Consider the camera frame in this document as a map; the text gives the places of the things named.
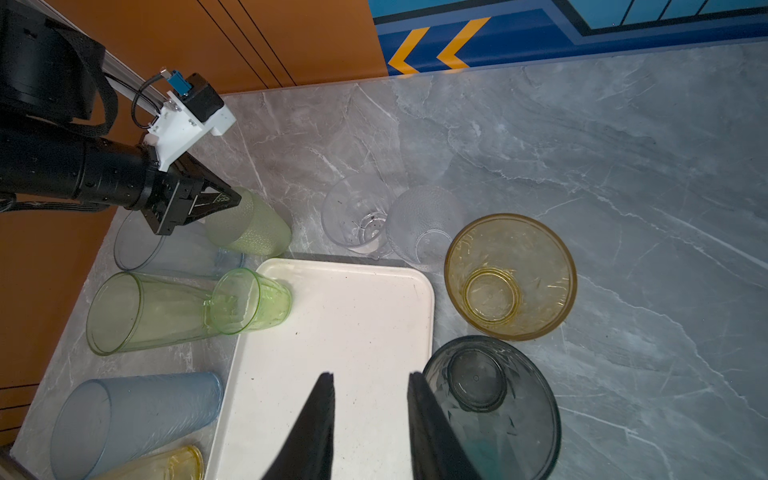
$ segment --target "yellow chevron arrow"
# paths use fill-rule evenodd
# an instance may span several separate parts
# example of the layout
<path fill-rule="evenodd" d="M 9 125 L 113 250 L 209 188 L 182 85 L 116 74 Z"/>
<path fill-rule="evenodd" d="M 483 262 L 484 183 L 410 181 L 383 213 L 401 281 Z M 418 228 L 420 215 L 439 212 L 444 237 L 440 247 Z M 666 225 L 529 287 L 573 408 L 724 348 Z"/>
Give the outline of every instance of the yellow chevron arrow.
<path fill-rule="evenodd" d="M 469 65 L 458 59 L 456 53 L 461 50 L 469 39 L 472 38 L 472 36 L 474 36 L 490 19 L 491 17 L 478 18 L 477 20 L 470 20 L 467 22 L 467 25 L 464 25 L 464 28 L 462 28 L 453 40 L 442 49 L 440 55 L 437 56 L 437 59 L 448 65 L 450 68 L 469 68 Z"/>
<path fill-rule="evenodd" d="M 405 41 L 403 41 L 402 45 L 400 45 L 400 48 L 398 48 L 395 54 L 392 56 L 392 59 L 389 61 L 389 66 L 396 68 L 397 71 L 402 74 L 419 73 L 418 70 L 406 63 L 406 58 L 408 58 L 408 55 L 411 54 L 421 39 L 424 38 L 427 30 L 429 30 L 429 27 L 411 30 L 411 33 L 408 34 Z"/>

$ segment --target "clear plastic cup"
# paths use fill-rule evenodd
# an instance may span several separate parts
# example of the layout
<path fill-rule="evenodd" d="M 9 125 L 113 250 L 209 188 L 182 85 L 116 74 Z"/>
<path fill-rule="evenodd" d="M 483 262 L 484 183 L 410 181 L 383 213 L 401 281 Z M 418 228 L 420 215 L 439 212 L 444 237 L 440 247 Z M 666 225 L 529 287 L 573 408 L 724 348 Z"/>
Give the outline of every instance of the clear plastic cup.
<path fill-rule="evenodd" d="M 385 222 L 394 196 L 375 175 L 357 174 L 334 185 L 323 201 L 323 231 L 336 245 L 372 258 L 392 252 Z"/>
<path fill-rule="evenodd" d="M 201 429 L 219 415 L 223 389 L 213 373 L 94 379 L 58 414 L 51 438 L 56 480 L 105 473 Z"/>
<path fill-rule="evenodd" d="M 238 268 L 221 277 L 207 305 L 213 326 L 234 335 L 280 325 L 290 312 L 291 295 L 275 280 Z"/>
<path fill-rule="evenodd" d="M 389 212 L 386 233 L 400 258 L 423 272 L 440 272 L 453 237 L 467 224 L 454 195 L 440 187 L 407 190 Z"/>
<path fill-rule="evenodd" d="M 114 242 L 114 262 L 130 272 L 217 279 L 244 260 L 242 253 L 212 244 L 202 223 L 155 235 L 140 211 L 125 218 Z"/>
<path fill-rule="evenodd" d="M 272 207 L 254 192 L 234 187 L 240 204 L 204 218 L 208 239 L 236 252 L 276 257 L 288 249 L 290 227 Z"/>
<path fill-rule="evenodd" d="M 100 356 L 218 335 L 205 306 L 210 291 L 141 273 L 121 272 L 91 302 L 85 335 Z"/>
<path fill-rule="evenodd" d="M 203 480 L 203 456 L 194 445 L 147 455 L 94 480 Z"/>

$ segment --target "plastic tray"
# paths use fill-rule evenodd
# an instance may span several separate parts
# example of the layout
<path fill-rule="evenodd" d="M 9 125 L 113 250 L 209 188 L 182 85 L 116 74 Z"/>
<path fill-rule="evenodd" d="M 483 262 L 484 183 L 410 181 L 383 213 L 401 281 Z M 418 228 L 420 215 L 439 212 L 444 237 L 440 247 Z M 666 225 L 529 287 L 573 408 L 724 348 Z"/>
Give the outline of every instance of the plastic tray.
<path fill-rule="evenodd" d="M 336 388 L 333 478 L 411 478 L 408 374 L 432 354 L 435 292 L 413 269 L 268 260 L 286 321 L 240 336 L 207 480 L 257 480 L 322 372 Z"/>

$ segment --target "orange wall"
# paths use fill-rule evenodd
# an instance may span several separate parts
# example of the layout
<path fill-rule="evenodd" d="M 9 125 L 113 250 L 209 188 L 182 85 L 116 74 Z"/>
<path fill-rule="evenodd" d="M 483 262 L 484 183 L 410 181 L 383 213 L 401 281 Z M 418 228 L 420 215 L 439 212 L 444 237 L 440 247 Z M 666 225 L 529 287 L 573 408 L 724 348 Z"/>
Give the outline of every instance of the orange wall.
<path fill-rule="evenodd" d="M 142 131 L 131 121 L 131 103 L 119 101 L 107 138 L 136 144 Z M 139 117 L 149 120 L 143 112 Z M 92 123 L 101 121 L 97 101 Z M 21 201 L 35 198 L 19 195 Z M 18 433 L 114 212 L 0 214 L 0 445 Z"/>
<path fill-rule="evenodd" d="M 231 93 L 387 75 L 366 0 L 48 4 L 144 78 L 196 71 Z"/>

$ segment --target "green cup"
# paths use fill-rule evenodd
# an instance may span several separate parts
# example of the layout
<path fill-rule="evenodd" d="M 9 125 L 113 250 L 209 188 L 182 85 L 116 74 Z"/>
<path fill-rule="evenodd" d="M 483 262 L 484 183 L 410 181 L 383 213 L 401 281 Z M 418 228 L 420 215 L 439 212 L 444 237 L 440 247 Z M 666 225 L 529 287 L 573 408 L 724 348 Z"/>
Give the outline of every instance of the green cup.
<path fill-rule="evenodd" d="M 291 307 L 290 291 L 247 268 L 230 270 L 206 302 L 210 321 L 226 335 L 280 325 Z"/>
<path fill-rule="evenodd" d="M 107 356 L 218 335 L 207 318 L 209 298 L 209 290 L 143 273 L 117 273 L 91 302 L 88 345 L 96 355 Z"/>
<path fill-rule="evenodd" d="M 204 219 L 208 240 L 227 250 L 276 257 L 290 244 L 290 227 L 254 192 L 235 187 L 242 199 L 236 207 Z"/>

